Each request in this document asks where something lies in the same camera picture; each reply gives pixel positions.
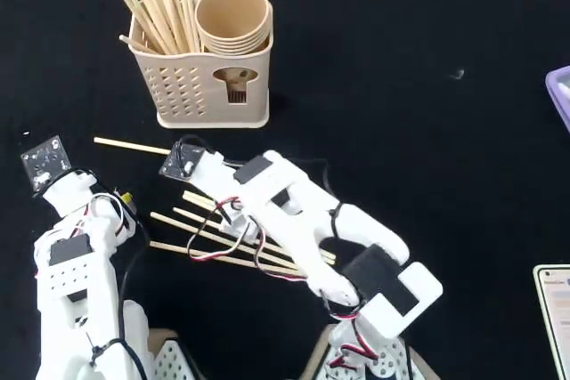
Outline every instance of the black tablecloth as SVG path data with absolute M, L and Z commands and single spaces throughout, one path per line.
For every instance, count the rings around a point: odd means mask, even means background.
M 554 378 L 531 270 L 570 262 L 570 137 L 543 83 L 570 62 L 566 0 L 271 1 L 269 124 L 200 135 L 228 158 L 328 158 L 337 194 L 444 284 L 408 330 L 443 378 Z M 181 205 L 162 157 L 92 143 L 168 147 L 182 134 L 157 124 L 117 41 L 127 27 L 120 0 L 0 0 L 2 378 L 36 372 L 32 243 L 56 220 L 30 197 L 22 151 L 58 133 L 74 165 L 131 190 L 143 216 Z M 147 223 L 155 239 L 185 242 Z M 119 249 L 119 275 L 138 243 Z M 304 285 L 158 250 L 128 294 L 212 379 L 298 376 L 328 322 Z

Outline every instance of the robotic arm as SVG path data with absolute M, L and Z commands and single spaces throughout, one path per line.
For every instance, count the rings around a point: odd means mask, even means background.
M 57 137 L 24 153 L 22 160 L 37 195 L 61 217 L 35 244 L 42 355 L 36 379 L 152 378 L 144 310 L 132 301 L 119 304 L 110 262 L 135 232 L 125 202 L 115 193 L 94 193 L 97 179 L 71 168 Z
M 279 153 L 267 151 L 234 169 L 217 152 L 195 146 L 182 152 L 187 156 L 176 158 L 171 152 L 162 173 L 189 182 L 214 200 L 237 198 L 238 207 L 224 208 L 226 233 L 253 239 L 263 229 L 289 252 L 325 303 L 354 308 L 351 316 L 341 318 L 346 320 L 332 333 L 331 344 L 358 343 L 360 337 L 350 327 L 354 319 L 358 334 L 381 348 L 443 293 L 423 264 L 406 264 L 410 252 L 398 235 L 360 208 L 341 204 Z M 180 171 L 185 172 L 182 178 Z M 343 274 L 319 253 L 319 244 L 330 236 L 364 247 Z

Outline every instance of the paper cup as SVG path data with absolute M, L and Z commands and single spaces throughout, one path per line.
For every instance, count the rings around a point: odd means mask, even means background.
M 269 36 L 269 32 L 270 30 L 268 29 L 267 31 L 260 33 L 255 39 L 244 44 L 219 44 L 218 42 L 210 40 L 208 45 L 211 48 L 216 49 L 217 52 L 231 51 L 233 53 L 235 52 L 247 53 L 257 48 L 259 45 L 261 45 L 265 41 L 265 39 Z
M 271 30 L 271 6 L 268 0 L 199 0 L 196 24 L 211 52 L 250 49 Z

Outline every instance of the white plastic part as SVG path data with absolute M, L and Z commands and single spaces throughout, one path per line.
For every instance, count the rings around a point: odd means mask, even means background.
M 44 199 L 47 200 L 55 208 L 57 214 L 63 218 L 89 202 L 89 199 L 91 199 L 93 195 L 91 186 L 96 182 L 95 177 L 90 174 L 67 174 L 44 193 Z
M 398 278 L 418 299 L 410 311 L 402 316 L 382 294 L 376 294 L 360 310 L 359 320 L 370 324 L 367 329 L 376 331 L 385 338 L 399 336 L 444 292 L 442 284 L 421 263 L 410 264 Z
M 138 380 L 134 364 L 120 344 L 111 346 L 89 366 L 92 345 L 118 337 L 118 292 L 115 270 L 106 255 L 91 253 L 40 269 L 37 307 L 41 312 L 41 365 L 37 380 Z M 86 290 L 75 303 L 68 295 Z M 135 302 L 125 305 L 126 340 L 149 376 L 152 355 L 147 349 L 148 322 Z
M 166 340 L 154 360 L 156 380 L 198 380 L 176 340 Z
M 143 42 L 143 31 L 131 20 L 129 37 Z M 269 119 L 269 59 L 273 30 L 265 48 L 241 56 L 213 53 L 156 55 L 129 46 L 141 69 L 165 128 L 258 128 Z M 218 70 L 247 70 L 253 80 L 245 83 L 246 94 L 234 97 Z
M 111 200 L 113 200 L 112 198 L 104 196 L 94 198 L 89 189 L 75 193 L 70 192 L 66 198 L 64 194 L 60 192 L 60 182 L 63 182 L 62 186 L 65 188 L 67 188 L 69 184 L 69 182 L 64 181 L 66 178 L 67 176 L 53 185 L 57 193 L 52 194 L 51 201 L 55 205 L 62 203 L 67 207 L 77 206 L 85 201 L 87 202 L 83 205 L 79 205 L 75 212 L 67 214 L 66 217 L 53 226 L 53 229 L 44 233 L 35 242 L 34 260 L 36 261 L 38 269 L 48 266 L 52 244 L 58 240 L 71 238 L 74 230 L 77 230 L 77 235 L 81 233 L 88 234 L 89 245 L 93 251 L 107 255 L 108 257 L 115 254 L 117 247 L 132 237 L 135 232 L 136 225 L 134 219 L 131 218 L 127 212 L 123 211 L 124 218 L 129 227 L 122 227 L 120 232 L 116 234 L 121 222 L 115 207 L 112 205 L 118 202 L 111 202 Z M 79 181 L 81 185 L 89 182 L 89 180 Z M 85 214 L 85 206 L 87 205 L 89 205 L 89 210 L 87 214 Z

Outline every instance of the wire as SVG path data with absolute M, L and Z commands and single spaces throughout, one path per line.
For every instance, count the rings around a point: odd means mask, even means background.
M 92 203 L 97 198 L 109 198 L 111 201 L 113 201 L 117 204 L 118 210 L 119 210 L 119 215 L 120 215 L 119 226 L 115 230 L 115 236 L 117 236 L 123 230 L 123 227 L 125 225 L 125 211 L 123 210 L 123 206 L 119 202 L 118 198 L 111 193 L 95 193 L 94 195 L 91 196 L 91 200 L 89 201 L 89 203 L 87 204 L 87 207 L 85 208 L 85 214 L 87 214 L 87 212 L 90 212 L 91 215 L 94 215 Z
M 404 346 L 406 349 L 406 366 L 408 367 L 408 378 L 412 380 L 413 371 L 411 370 L 411 352 L 410 352 L 410 345 L 408 344 L 407 340 L 404 340 Z
M 358 332 L 358 329 L 356 328 L 356 320 L 352 319 L 352 327 L 353 327 L 353 331 L 354 331 L 354 336 L 356 337 L 356 341 L 358 342 L 358 344 L 361 347 L 355 346 L 353 344 L 341 344 L 340 345 L 340 350 L 343 352 L 354 352 L 359 356 L 362 356 L 363 358 L 366 358 L 368 360 L 378 360 L 379 356 L 377 353 L 375 353 L 372 350 L 372 347 L 366 343 L 366 340 L 364 340 L 364 337 L 362 337 L 362 335 Z M 337 358 L 335 358 L 334 360 L 332 360 L 331 362 L 329 362 L 329 367 L 331 368 L 338 368 L 338 367 L 342 367 L 342 368 L 348 368 L 348 369 L 356 369 L 355 367 L 351 367 L 347 364 L 345 364 L 345 354 L 341 354 L 340 356 L 338 356 Z
M 136 366 L 136 370 L 138 371 L 139 376 L 141 377 L 141 380 L 148 380 L 149 378 L 146 376 L 146 372 L 144 371 L 144 365 L 141 362 L 139 355 L 137 355 L 134 349 L 128 345 L 128 343 L 125 341 L 124 338 L 113 338 L 112 340 L 109 340 L 109 342 L 105 344 L 103 347 L 94 346 L 91 350 L 92 356 L 89 365 L 91 365 L 91 367 L 94 367 L 97 358 L 102 356 L 113 344 L 121 344 L 123 346 L 126 353 L 128 353 L 128 356 L 130 356 L 131 360 L 133 360 L 134 365 Z
M 352 308 L 352 310 L 349 313 L 338 313 L 332 311 L 332 309 L 330 308 L 329 299 L 322 290 L 321 290 L 321 298 L 322 302 L 324 303 L 324 307 L 327 309 L 327 312 L 329 313 L 329 316 L 336 320 L 352 320 L 356 318 L 360 312 L 360 309 L 366 304 L 366 302 L 363 299 L 361 299 L 358 305 Z
M 364 337 L 362 337 L 362 335 L 358 332 L 358 329 L 356 329 L 356 319 L 353 319 L 352 325 L 353 325 L 354 335 L 356 336 L 356 340 L 358 341 L 362 349 L 370 355 L 369 358 L 377 360 L 379 356 L 372 350 L 372 346 L 366 343 L 366 340 L 364 340 Z
M 206 140 L 200 138 L 198 135 L 194 133 L 188 133 L 185 136 L 183 136 L 180 140 L 178 140 L 175 145 L 176 163 L 178 164 L 178 167 L 180 168 L 180 171 L 182 172 L 182 175 L 185 178 L 190 177 L 190 172 L 186 171 L 186 168 L 184 167 L 184 163 L 182 161 L 182 147 L 188 141 L 197 141 L 200 144 L 200 146 L 204 148 L 204 150 L 207 150 L 210 153 L 215 153 L 215 151 L 206 142 Z
M 235 251 L 236 249 L 238 249 L 238 247 L 240 246 L 243 238 L 246 236 L 246 233 L 248 232 L 248 227 L 247 229 L 243 232 L 243 234 L 236 240 L 235 244 L 233 244 L 233 246 L 231 246 L 228 249 L 225 249 L 223 251 L 215 251 L 213 253 L 209 253 L 209 254 L 205 254 L 205 255 L 192 255 L 191 254 L 191 244 L 194 241 L 194 239 L 199 236 L 199 234 L 204 231 L 204 229 L 206 228 L 206 225 L 208 223 L 208 221 L 214 216 L 214 214 L 220 210 L 224 205 L 232 203 L 232 202 L 239 202 L 240 200 L 238 199 L 237 196 L 232 196 L 230 198 L 226 198 L 224 200 L 222 200 L 221 202 L 218 202 L 216 204 L 216 206 L 214 207 L 213 210 L 211 210 L 208 215 L 206 216 L 206 218 L 204 218 L 204 221 L 202 222 L 202 224 L 199 226 L 198 230 L 196 230 L 196 233 L 192 234 L 190 236 L 190 238 L 188 239 L 188 242 L 186 243 L 186 253 L 188 254 L 188 256 L 194 261 L 194 262 L 205 262 L 207 260 L 211 260 L 213 258 L 217 258 L 220 257 L 222 255 L 228 255 L 231 254 L 233 251 Z
M 259 229 L 259 245 L 257 246 L 256 252 L 254 253 L 253 256 L 253 263 L 256 265 L 256 267 L 265 275 L 270 276 L 272 278 L 284 279 L 287 280 L 288 282 L 306 282 L 305 276 L 287 275 L 287 274 L 278 275 L 276 273 L 270 273 L 269 271 L 266 271 L 263 267 L 261 267 L 261 264 L 259 263 L 259 255 L 264 249 L 267 237 L 265 235 L 265 230 L 259 225 L 256 219 L 254 219 L 253 217 L 249 218 L 251 219 L 252 222 L 256 224 L 257 228 Z

